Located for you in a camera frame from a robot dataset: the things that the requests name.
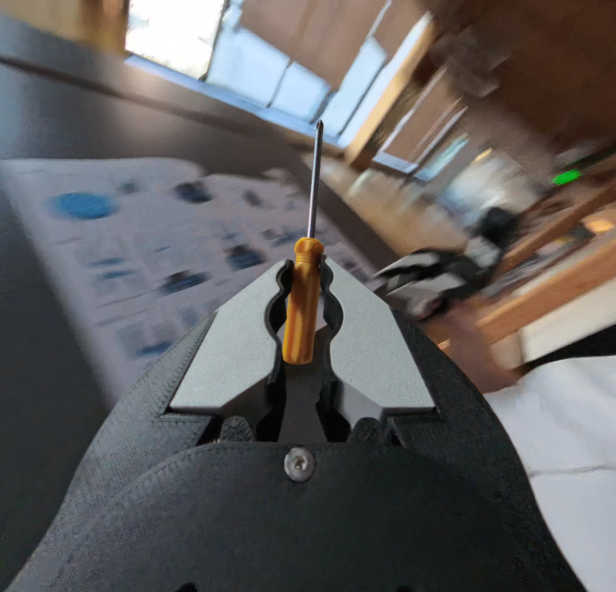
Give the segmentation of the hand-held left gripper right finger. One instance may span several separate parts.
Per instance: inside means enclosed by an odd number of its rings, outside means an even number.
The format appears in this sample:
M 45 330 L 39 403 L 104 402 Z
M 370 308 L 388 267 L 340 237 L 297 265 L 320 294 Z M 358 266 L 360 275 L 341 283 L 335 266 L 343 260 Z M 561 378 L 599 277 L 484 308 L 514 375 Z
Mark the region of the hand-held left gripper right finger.
M 322 400 L 350 427 L 362 419 L 435 411 L 435 402 L 389 305 L 332 258 L 320 264 L 324 345 Z

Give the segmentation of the dark desk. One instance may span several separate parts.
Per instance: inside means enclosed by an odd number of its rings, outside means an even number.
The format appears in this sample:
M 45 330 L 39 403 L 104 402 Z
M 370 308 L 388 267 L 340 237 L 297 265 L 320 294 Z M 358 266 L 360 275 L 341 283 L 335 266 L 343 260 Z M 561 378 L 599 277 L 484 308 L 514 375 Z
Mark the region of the dark desk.
M 1 158 L 177 157 L 214 173 L 310 171 L 272 126 L 116 55 L 1 15 Z M 108 414 L 1 185 L 1 590 L 46 533 Z

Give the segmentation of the printed assembly instruction sheet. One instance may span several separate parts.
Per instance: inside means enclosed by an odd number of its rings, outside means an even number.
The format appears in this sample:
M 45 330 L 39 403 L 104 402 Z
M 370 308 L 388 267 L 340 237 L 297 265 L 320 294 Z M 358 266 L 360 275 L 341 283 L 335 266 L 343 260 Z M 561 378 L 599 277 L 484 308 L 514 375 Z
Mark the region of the printed assembly instruction sheet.
M 293 258 L 309 200 L 285 170 L 167 158 L 10 159 L 1 183 L 113 406 L 202 319 Z

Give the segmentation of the window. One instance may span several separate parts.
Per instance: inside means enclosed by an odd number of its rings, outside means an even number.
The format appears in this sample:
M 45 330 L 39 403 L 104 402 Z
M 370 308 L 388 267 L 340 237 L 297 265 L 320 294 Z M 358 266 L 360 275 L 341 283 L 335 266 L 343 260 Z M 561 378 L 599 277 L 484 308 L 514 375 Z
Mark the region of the window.
M 313 135 L 318 119 L 334 148 L 350 153 L 387 115 L 375 112 L 421 40 L 430 15 L 412 18 L 389 53 L 387 0 L 337 88 L 241 24 L 245 0 L 129 0 L 126 64 L 279 126 Z

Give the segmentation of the person in white shirt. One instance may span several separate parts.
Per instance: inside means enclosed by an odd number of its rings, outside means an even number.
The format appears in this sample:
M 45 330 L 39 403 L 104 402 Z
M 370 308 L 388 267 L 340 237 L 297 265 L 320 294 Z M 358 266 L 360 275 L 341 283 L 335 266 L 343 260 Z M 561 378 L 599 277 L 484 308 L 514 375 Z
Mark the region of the person in white shirt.
M 484 395 L 587 591 L 615 591 L 615 357 L 540 366 Z

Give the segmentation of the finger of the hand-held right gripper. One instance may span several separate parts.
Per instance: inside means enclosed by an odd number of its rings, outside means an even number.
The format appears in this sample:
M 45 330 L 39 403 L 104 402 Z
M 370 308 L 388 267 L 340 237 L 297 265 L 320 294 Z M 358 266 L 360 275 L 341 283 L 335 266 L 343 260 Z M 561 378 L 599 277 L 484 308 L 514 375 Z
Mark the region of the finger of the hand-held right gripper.
M 459 258 L 461 255 L 448 250 L 417 250 L 377 272 L 377 290 L 395 290 L 407 284 L 418 290 L 464 290 L 465 279 L 450 271 Z
M 471 282 L 451 273 L 424 279 L 417 274 L 398 274 L 385 284 L 385 301 L 413 320 L 447 311 L 451 300 L 467 299 L 473 293 Z

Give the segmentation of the orange handle screwdriver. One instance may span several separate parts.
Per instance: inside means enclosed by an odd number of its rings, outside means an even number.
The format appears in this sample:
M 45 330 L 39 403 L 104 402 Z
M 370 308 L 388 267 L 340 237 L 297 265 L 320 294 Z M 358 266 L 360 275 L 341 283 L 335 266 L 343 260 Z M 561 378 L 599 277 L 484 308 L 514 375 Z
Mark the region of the orange handle screwdriver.
M 324 245 L 316 238 L 324 124 L 316 125 L 307 235 L 295 244 L 295 262 L 288 296 L 283 359 L 290 365 L 312 362 L 320 297 L 320 259 Z

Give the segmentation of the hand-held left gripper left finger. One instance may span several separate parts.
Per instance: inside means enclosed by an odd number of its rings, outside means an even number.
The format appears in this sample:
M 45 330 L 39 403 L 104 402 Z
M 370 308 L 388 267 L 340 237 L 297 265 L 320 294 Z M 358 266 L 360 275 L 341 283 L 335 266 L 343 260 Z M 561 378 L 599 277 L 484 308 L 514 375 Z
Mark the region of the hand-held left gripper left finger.
M 267 415 L 282 371 L 280 328 L 293 272 L 281 260 L 216 312 L 171 399 L 174 412 Z

